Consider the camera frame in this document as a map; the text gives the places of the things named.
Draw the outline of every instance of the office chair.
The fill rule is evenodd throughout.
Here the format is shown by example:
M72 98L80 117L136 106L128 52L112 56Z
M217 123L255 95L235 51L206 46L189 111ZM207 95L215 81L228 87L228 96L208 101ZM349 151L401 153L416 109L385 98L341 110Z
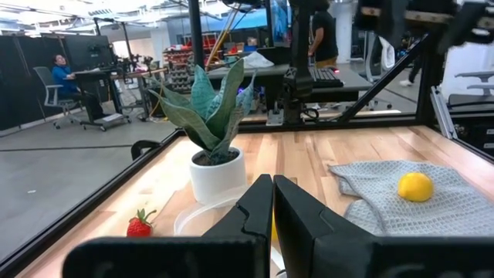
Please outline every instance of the office chair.
M44 105L46 107L62 108L63 117L54 121L53 126L56 129L60 129L59 124L65 120L67 120L67 119L70 120L71 124L74 121L77 123L80 123L82 120L80 120L78 117L72 115L72 113L70 112L70 110L72 110L74 107L76 107L77 104L79 104L79 103L74 101L74 100L59 100L58 89L61 88L62 85L55 84L55 81L53 80L53 77L52 77L52 73L49 71L48 68L46 68L44 66L35 66L33 69L38 74L39 78L43 82L43 85L45 85L46 97L45 97Z
M480 89L483 95L470 95L462 93L452 93L448 98L448 107L465 107L470 105L483 105L483 104L494 104L494 84L489 83L489 78L494 76L494 71L482 71L475 73L459 73L455 77L477 77L482 83L468 85L466 88L470 89Z

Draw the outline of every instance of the strawberry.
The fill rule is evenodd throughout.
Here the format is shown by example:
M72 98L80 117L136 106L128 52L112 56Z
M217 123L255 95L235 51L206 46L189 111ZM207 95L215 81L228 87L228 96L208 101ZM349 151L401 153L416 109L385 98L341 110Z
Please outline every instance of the strawberry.
M129 221L129 226L127 228L127 236L136 236L136 237L146 237L151 236L151 231L153 226L147 221L149 215L155 213L156 210L149 212L146 215L144 208L141 210L137 210L137 216L132 218Z

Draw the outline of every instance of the ceiling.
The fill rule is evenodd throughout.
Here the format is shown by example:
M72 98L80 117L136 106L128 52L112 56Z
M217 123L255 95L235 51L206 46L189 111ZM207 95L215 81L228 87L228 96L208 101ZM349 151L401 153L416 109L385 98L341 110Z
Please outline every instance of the ceiling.
M230 8L219 0L199 0L201 13L221 19ZM188 17L187 0L0 0L0 31L76 32L94 34L94 19L102 29L129 26L156 28L160 22Z

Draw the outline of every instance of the black partition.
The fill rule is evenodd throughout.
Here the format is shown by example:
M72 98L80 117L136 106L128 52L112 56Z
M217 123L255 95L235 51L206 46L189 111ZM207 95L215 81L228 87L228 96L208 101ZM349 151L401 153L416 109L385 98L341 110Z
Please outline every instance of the black partition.
M58 38L31 38L28 36L0 36L0 131L22 124L43 120L61 114L61 108L45 107L46 90L34 71L35 66L53 68L52 58L64 55L70 65L72 60L81 63L81 57L88 55L88 46L95 44L108 47L106 36L69 36ZM93 57L85 67L97 66L101 61L111 61L109 49L101 57ZM85 70L76 66L73 70ZM107 101L107 84L88 84L86 88Z
M19 52L19 41L16 37L0 36L0 71L2 72L1 98L8 103L2 110L2 130L17 127L34 120L42 119L42 112L37 104L36 96L25 95L25 83L28 73Z

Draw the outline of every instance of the clear plastic bowl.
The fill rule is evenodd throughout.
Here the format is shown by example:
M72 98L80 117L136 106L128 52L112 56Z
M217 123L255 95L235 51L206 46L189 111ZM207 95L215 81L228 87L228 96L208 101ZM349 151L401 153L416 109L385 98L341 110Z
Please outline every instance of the clear plastic bowl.
M175 219L174 235L202 236L233 208L247 189L246 187L233 188L222 193L209 204L196 203L185 209ZM278 251L279 247L274 246L271 246L271 277L276 277L280 270L285 269L283 258Z

